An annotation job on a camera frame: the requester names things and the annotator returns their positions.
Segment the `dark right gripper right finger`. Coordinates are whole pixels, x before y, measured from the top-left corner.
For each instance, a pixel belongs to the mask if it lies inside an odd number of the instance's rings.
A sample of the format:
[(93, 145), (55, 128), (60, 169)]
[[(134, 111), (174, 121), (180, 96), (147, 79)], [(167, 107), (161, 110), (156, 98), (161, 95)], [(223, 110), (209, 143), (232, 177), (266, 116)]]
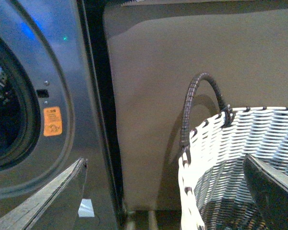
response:
[(288, 175), (247, 154), (243, 161), (247, 187), (270, 230), (288, 230)]

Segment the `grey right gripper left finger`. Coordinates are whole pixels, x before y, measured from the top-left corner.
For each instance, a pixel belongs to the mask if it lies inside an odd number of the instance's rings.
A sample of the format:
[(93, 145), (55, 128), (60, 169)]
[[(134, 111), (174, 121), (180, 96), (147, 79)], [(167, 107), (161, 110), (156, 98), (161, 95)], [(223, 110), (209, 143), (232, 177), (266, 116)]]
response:
[(87, 160), (79, 158), (15, 209), (0, 230), (72, 230), (84, 193)]

